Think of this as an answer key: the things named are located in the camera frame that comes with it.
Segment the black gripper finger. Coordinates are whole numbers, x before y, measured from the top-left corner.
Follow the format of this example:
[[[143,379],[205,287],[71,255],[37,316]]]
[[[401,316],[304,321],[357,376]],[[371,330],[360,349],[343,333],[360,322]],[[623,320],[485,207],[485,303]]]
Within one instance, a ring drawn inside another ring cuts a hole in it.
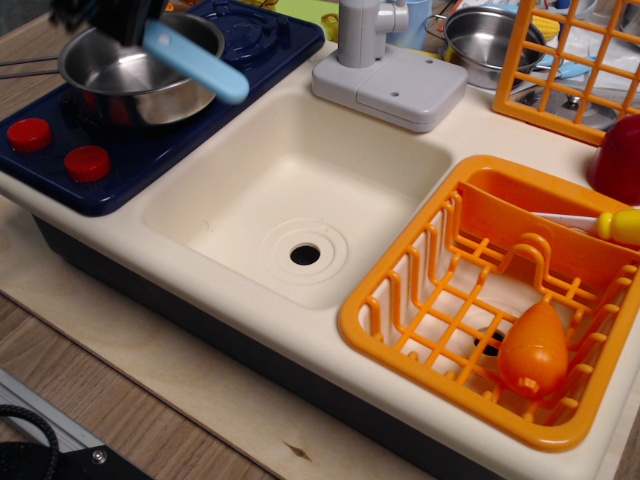
[[[99,1],[94,26],[124,46],[140,45],[148,20],[158,20],[168,0]]]
[[[91,22],[100,8],[98,0],[51,0],[50,20],[65,28],[77,28],[84,22]]]

